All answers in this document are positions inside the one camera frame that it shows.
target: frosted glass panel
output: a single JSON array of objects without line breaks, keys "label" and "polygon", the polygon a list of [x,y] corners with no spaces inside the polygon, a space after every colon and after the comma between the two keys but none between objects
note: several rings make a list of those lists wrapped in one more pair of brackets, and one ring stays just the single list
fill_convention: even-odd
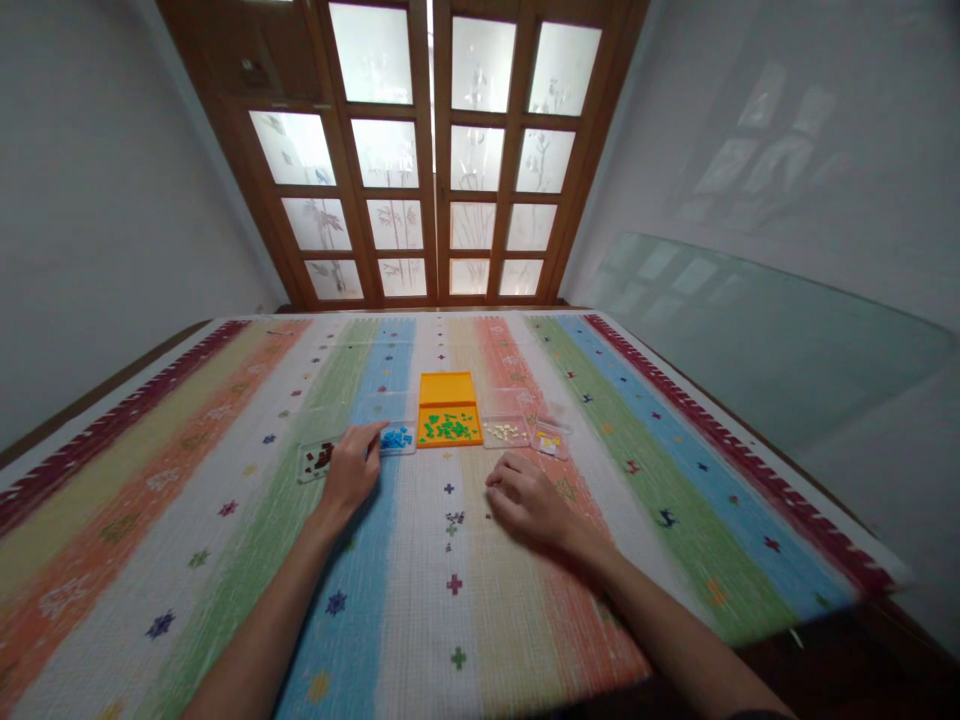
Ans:
[{"label": "frosted glass panel", "polygon": [[353,260],[308,260],[307,272],[321,300],[362,300],[360,277]]},{"label": "frosted glass panel", "polygon": [[527,130],[520,153],[517,192],[560,192],[575,136],[576,133],[562,130]]},{"label": "frosted glass panel", "polygon": [[339,200],[283,198],[290,227],[301,250],[351,250]]},{"label": "frosted glass panel", "polygon": [[579,115],[600,45],[595,28],[543,23],[530,91],[530,112]]},{"label": "frosted glass panel", "polygon": [[507,111],[515,34],[512,23],[453,18],[455,110]]},{"label": "frosted glass panel", "polygon": [[405,10],[330,4],[350,102],[413,102]]},{"label": "frosted glass panel", "polygon": [[795,457],[935,374],[949,333],[823,285],[623,233],[586,302]]},{"label": "frosted glass panel", "polygon": [[423,247],[419,200],[367,200],[373,244],[378,250],[419,250]]},{"label": "frosted glass panel", "polygon": [[387,297],[427,294],[427,273],[422,258],[380,260],[380,280]]},{"label": "frosted glass panel", "polygon": [[501,295],[536,295],[543,260],[504,260]]},{"label": "frosted glass panel", "polygon": [[450,186],[455,190],[497,190],[503,130],[454,125],[450,128]]},{"label": "frosted glass panel", "polygon": [[419,184],[417,141],[412,122],[353,120],[364,187],[409,187]]},{"label": "frosted glass panel", "polygon": [[556,205],[514,205],[507,250],[546,250],[556,214]]},{"label": "frosted glass panel", "polygon": [[486,295],[489,260],[451,260],[451,295]]},{"label": "frosted glass panel", "polygon": [[450,203],[450,247],[489,250],[496,215],[496,203]]},{"label": "frosted glass panel", "polygon": [[336,185],[319,115],[250,111],[273,181],[278,185]]}]

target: white wall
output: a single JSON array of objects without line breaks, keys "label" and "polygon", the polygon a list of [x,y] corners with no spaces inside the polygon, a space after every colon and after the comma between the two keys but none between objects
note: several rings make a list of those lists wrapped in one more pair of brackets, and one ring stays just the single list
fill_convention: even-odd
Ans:
[{"label": "white wall", "polygon": [[[561,295],[583,302],[628,230],[806,277],[960,334],[960,30],[951,4],[685,0],[654,2],[651,18]],[[818,112],[804,115],[805,97]],[[741,166],[725,147],[749,157]],[[775,171],[755,175],[778,149]],[[954,357],[795,459],[911,564],[919,584],[900,602],[960,656],[958,428]]]},{"label": "white wall", "polygon": [[126,0],[0,5],[0,97],[0,446],[184,327],[286,301]]}]

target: small plastic container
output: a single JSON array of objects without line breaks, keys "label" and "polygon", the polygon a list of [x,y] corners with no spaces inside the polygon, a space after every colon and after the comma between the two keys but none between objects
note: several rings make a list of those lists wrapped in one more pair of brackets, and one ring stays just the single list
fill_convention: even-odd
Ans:
[{"label": "small plastic container", "polygon": [[483,446],[492,450],[505,447],[527,447],[530,429],[523,415],[486,415],[483,425]]},{"label": "small plastic container", "polygon": [[496,388],[480,396],[480,423],[485,448],[496,450],[530,445],[530,428],[521,409],[520,392],[514,388]]},{"label": "small plastic container", "polygon": [[566,414],[564,405],[544,400],[537,412],[537,420],[530,428],[530,447],[557,460],[569,458],[572,431],[563,422]]},{"label": "small plastic container", "polygon": [[297,450],[297,485],[309,485],[327,477],[333,448],[340,442],[340,437],[336,435],[300,445]]},{"label": "small plastic container", "polygon": [[415,420],[405,420],[387,425],[380,432],[380,457],[413,455],[417,451],[416,438],[413,436],[416,427]]},{"label": "small plastic container", "polygon": [[550,455],[557,460],[566,460],[570,457],[570,431],[566,428],[552,425],[543,420],[537,420],[530,431],[530,447]]}]

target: wooden frame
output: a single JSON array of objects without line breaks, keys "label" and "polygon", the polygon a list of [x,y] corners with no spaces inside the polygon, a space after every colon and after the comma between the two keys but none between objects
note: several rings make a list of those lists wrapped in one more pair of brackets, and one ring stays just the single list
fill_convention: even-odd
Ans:
[{"label": "wooden frame", "polygon": [[[178,50],[197,88],[204,109],[237,177],[244,199],[250,207],[271,260],[290,297],[291,304],[303,310],[348,310],[358,308],[399,308],[437,304],[436,239],[434,235],[434,188],[432,182],[433,141],[430,134],[430,84],[427,47],[426,0],[345,0],[354,4],[404,10],[407,14],[413,104],[389,105],[351,103],[346,99],[336,38],[330,17],[329,0],[296,0],[292,3],[257,3],[242,0],[214,0],[211,10],[190,0],[158,0],[160,10]],[[219,48],[203,43],[203,28],[198,16],[230,18],[242,25],[245,16],[269,22],[276,31],[289,30],[296,35],[300,49],[309,48],[312,67],[305,69],[316,80],[310,97],[288,97],[276,88],[238,93],[233,82],[215,77],[207,58]],[[241,58],[233,58],[234,65]],[[269,75],[274,68],[263,63]],[[218,67],[228,65],[221,61]],[[249,111],[303,113],[321,118],[336,186],[279,185],[253,130]],[[420,175],[418,188],[365,188],[353,135],[353,119],[401,120],[413,122],[416,133],[416,158]],[[283,198],[337,199],[350,237],[351,251],[302,250],[297,244]],[[367,210],[367,200],[415,200],[420,203],[423,250],[378,250]],[[423,259],[426,294],[415,297],[386,297],[380,279],[379,261],[384,259]],[[353,260],[363,291],[362,300],[321,300],[317,297],[305,263],[310,260]]]},{"label": "wooden frame", "polygon": [[[263,237],[271,260],[287,290],[290,302],[303,310],[355,308],[402,308],[421,306],[473,306],[478,304],[544,304],[556,301],[557,292],[600,153],[612,120],[620,87],[642,27],[648,0],[436,0],[436,159],[435,183],[430,182],[434,139],[430,132],[429,48],[426,0],[336,0],[357,5],[406,11],[411,105],[348,102],[330,15],[330,0],[294,0],[290,3],[247,3],[243,0],[158,0],[171,35],[184,59],[211,125],[237,179],[244,199]],[[508,21],[516,24],[513,66],[507,111],[487,113],[454,110],[451,107],[452,18],[454,15]],[[247,41],[244,53],[271,38],[279,58],[276,67],[267,58],[263,68],[270,86],[247,89],[236,78],[224,79],[225,68],[239,72],[240,56],[231,56],[232,36],[221,30],[205,33],[224,20],[231,31]],[[591,73],[583,112],[579,117],[527,112],[535,54],[542,22],[597,27],[600,47]],[[260,23],[256,32],[244,23]],[[295,47],[286,48],[289,42]],[[210,47],[210,42],[230,45]],[[284,90],[284,79],[312,58]],[[277,185],[251,127],[249,110],[319,115],[327,138],[337,186]],[[396,120],[415,127],[419,183],[413,188],[366,188],[353,133],[353,120]],[[504,129],[501,173],[495,191],[470,192],[450,189],[450,139],[453,125]],[[563,187],[559,193],[541,194],[514,190],[521,145],[527,128],[575,132]],[[283,198],[335,198],[343,208],[352,251],[302,250],[297,244],[283,208]],[[368,200],[416,200],[420,203],[423,250],[378,250]],[[493,242],[489,250],[450,248],[450,203],[496,204]],[[508,251],[510,212],[517,203],[557,206],[553,227],[544,251]],[[419,259],[424,262],[426,295],[386,297],[380,277],[380,261]],[[450,295],[450,261],[483,258],[490,262],[487,291],[483,295]],[[543,260],[535,295],[501,296],[499,286],[504,260]],[[353,260],[363,290],[362,300],[321,300],[313,288],[305,263],[311,260]]]},{"label": "wooden frame", "polygon": [[[437,143],[437,255],[440,301],[452,306],[511,302],[517,305],[556,301],[555,287],[569,257],[570,247],[583,214],[584,201],[596,171],[613,108],[633,55],[647,2],[610,0],[603,3],[572,0],[436,0],[434,4],[434,61],[436,73]],[[452,59],[454,16],[510,22],[516,26],[513,64],[506,112],[483,112],[452,108]],[[591,71],[583,111],[577,117],[528,112],[535,71],[539,32],[543,22],[594,27],[601,30],[600,45]],[[496,192],[451,188],[452,126],[504,129],[500,179]],[[528,128],[575,132],[573,148],[560,193],[515,190],[525,131]],[[451,203],[496,203],[493,242],[489,251],[451,247]],[[516,204],[557,206],[547,247],[543,251],[508,251],[510,215]],[[485,295],[451,295],[450,261],[458,258],[488,259]],[[505,260],[543,260],[537,291],[531,296],[502,296],[500,282]]]}]

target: orange box lid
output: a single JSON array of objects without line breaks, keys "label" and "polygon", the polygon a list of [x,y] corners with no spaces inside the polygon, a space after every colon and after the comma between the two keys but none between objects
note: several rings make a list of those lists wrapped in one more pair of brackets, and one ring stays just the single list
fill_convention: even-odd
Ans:
[{"label": "orange box lid", "polygon": [[473,378],[468,372],[421,373],[420,407],[476,405]]}]

